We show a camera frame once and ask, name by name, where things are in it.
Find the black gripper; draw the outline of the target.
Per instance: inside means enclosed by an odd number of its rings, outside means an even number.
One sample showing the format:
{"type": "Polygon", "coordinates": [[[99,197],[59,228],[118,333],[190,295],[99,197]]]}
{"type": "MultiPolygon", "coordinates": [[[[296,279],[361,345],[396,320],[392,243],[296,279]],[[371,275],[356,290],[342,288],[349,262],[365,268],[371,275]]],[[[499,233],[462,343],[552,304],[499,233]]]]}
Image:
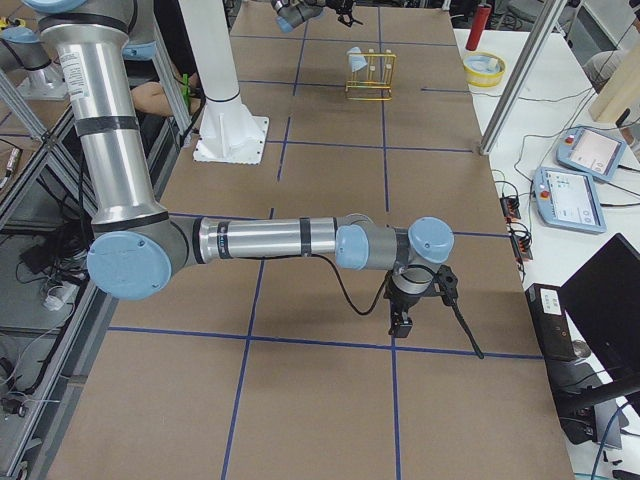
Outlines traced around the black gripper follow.
{"type": "Polygon", "coordinates": [[[334,10],[338,15],[338,21],[345,26],[362,25],[361,21],[353,17],[355,3],[355,0],[326,0],[325,7],[334,10]]]}
{"type": "Polygon", "coordinates": [[[414,264],[404,274],[388,272],[383,297],[390,304],[391,337],[407,337],[413,321],[409,310],[422,298],[439,297],[445,306],[453,308],[458,299],[458,278],[448,265],[437,271],[426,265],[414,264]]]}

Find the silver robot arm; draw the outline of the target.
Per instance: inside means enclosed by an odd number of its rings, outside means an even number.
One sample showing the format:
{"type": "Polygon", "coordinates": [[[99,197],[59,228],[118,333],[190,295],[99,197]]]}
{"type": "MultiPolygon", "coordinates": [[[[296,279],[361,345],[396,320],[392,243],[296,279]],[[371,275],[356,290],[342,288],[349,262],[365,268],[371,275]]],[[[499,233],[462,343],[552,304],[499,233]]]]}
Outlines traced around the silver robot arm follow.
{"type": "MultiPolygon", "coordinates": [[[[186,41],[186,27],[180,1],[26,1],[39,16],[39,30],[61,25],[98,25],[127,35],[123,58],[148,61],[157,51],[153,24],[156,14],[167,13],[170,30],[181,42],[186,41]]],[[[338,21],[350,28],[359,21],[353,17],[352,1],[273,1],[276,22],[287,33],[323,14],[326,9],[338,15],[338,21]]]]}
{"type": "Polygon", "coordinates": [[[381,270],[378,296],[390,303],[390,334],[406,337],[409,311],[423,297],[458,300],[447,265],[451,228],[424,217],[406,229],[351,214],[251,221],[174,218],[155,198],[124,52],[153,29],[145,1],[34,1],[42,39],[59,56],[76,134],[97,210],[87,267],[104,292],[139,300],[160,292],[181,269],[216,260],[316,257],[334,269],[381,270]]]}

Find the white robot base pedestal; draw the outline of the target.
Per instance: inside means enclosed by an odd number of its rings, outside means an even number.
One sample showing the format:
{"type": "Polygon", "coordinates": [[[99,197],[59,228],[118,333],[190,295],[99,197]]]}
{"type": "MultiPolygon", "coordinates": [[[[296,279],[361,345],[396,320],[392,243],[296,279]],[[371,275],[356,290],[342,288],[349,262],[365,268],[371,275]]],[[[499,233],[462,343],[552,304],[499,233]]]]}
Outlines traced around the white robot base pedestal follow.
{"type": "Polygon", "coordinates": [[[257,165],[261,162],[269,119],[244,105],[221,1],[179,3],[204,92],[198,162],[257,165]]]}

